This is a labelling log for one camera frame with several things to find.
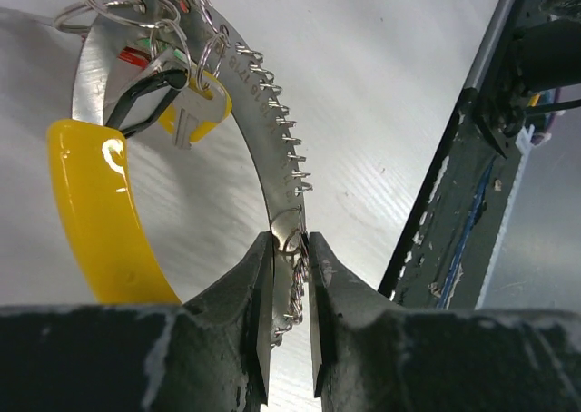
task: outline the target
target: white surface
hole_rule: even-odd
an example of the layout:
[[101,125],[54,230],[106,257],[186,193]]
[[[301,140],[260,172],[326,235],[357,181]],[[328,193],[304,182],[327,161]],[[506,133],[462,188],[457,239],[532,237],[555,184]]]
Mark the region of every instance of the white surface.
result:
[[[77,0],[0,0],[53,15]],[[299,121],[315,192],[308,224],[377,287],[497,0],[212,0],[265,53]],[[44,131],[68,115],[78,41],[0,15],[0,303],[93,301],[53,205]],[[267,229],[258,179],[232,120],[191,153],[161,129],[132,142],[145,229],[183,298]],[[311,399],[307,326],[272,356],[272,410]]]

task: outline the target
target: black cable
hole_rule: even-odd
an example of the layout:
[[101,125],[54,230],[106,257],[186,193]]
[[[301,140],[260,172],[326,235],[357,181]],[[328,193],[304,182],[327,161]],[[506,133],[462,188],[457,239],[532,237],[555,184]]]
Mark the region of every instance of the black cable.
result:
[[579,107],[581,107],[581,99],[568,102],[549,103],[547,105],[528,106],[525,108],[525,115],[530,116],[537,114],[556,113],[559,111],[572,110]]

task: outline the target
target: key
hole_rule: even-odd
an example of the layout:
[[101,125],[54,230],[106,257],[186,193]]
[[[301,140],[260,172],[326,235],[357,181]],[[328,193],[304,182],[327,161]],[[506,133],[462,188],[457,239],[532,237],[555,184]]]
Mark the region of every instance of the key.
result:
[[192,142],[198,142],[230,114],[231,99],[226,89],[213,76],[204,77],[208,90],[199,92],[192,80],[160,117],[160,123],[172,134],[173,144],[180,149],[190,149]]

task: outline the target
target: curved metal plate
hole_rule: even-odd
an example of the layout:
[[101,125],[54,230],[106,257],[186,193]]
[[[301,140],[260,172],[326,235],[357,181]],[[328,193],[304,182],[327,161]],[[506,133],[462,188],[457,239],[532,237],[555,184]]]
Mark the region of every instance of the curved metal plate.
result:
[[[149,18],[155,17],[155,0],[143,0]],[[137,15],[128,9],[127,17]],[[295,195],[300,180],[295,180],[292,172],[298,170],[296,162],[289,162],[287,154],[294,148],[282,140],[289,136],[287,128],[276,124],[280,109],[270,108],[268,101],[276,96],[272,91],[261,90],[261,77],[250,71],[253,60],[247,55],[237,54],[234,43],[245,44],[241,36],[215,10],[211,9],[214,25],[224,25],[228,29],[231,48],[222,61],[220,81],[230,93],[232,115],[248,145],[254,166],[261,181],[262,193],[271,222],[272,234],[278,239],[279,253],[274,259],[274,296],[272,309],[272,339],[274,332],[289,325],[285,314],[289,310],[292,284],[292,266],[280,254],[285,241],[304,222],[304,201],[302,194]],[[202,22],[200,15],[192,11],[182,16],[181,26],[187,34],[188,46],[194,61],[198,60],[210,34],[210,28]],[[143,36],[137,28],[119,25],[104,17],[97,17],[91,32],[87,35],[74,82],[73,117],[89,123],[103,124],[103,105],[107,78],[113,69],[116,56],[127,41]],[[210,64],[217,62],[211,58]],[[288,244],[287,250],[295,250],[298,241]]]

